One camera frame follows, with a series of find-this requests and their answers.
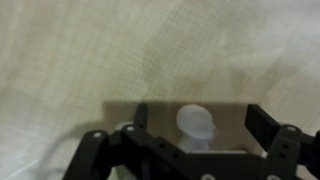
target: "white figurine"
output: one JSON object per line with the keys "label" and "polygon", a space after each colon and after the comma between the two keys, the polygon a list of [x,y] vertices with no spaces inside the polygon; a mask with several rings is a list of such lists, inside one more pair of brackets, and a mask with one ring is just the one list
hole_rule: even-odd
{"label": "white figurine", "polygon": [[215,126],[208,110],[195,104],[180,108],[177,124],[183,132],[179,148],[185,152],[209,151],[208,141],[213,139]]}

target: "screw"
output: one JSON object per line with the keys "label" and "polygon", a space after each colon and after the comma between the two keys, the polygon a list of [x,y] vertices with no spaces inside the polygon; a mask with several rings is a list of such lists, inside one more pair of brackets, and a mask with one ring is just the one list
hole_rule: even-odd
{"label": "screw", "polygon": [[267,177],[267,180],[281,180],[281,178],[279,178],[279,177],[276,176],[276,175],[270,174],[270,175]]}
{"label": "screw", "polygon": [[133,131],[134,130],[134,127],[133,126],[128,126],[127,127],[127,131]]}
{"label": "screw", "polygon": [[287,129],[288,129],[289,131],[296,132],[296,128],[293,127],[293,126],[288,126]]}
{"label": "screw", "polygon": [[201,180],[216,180],[216,178],[211,174],[204,174],[202,175]]}
{"label": "screw", "polygon": [[96,133],[93,134],[93,137],[94,137],[94,138],[99,138],[99,137],[101,137],[101,136],[102,136],[102,133],[101,133],[101,132],[96,132]]}

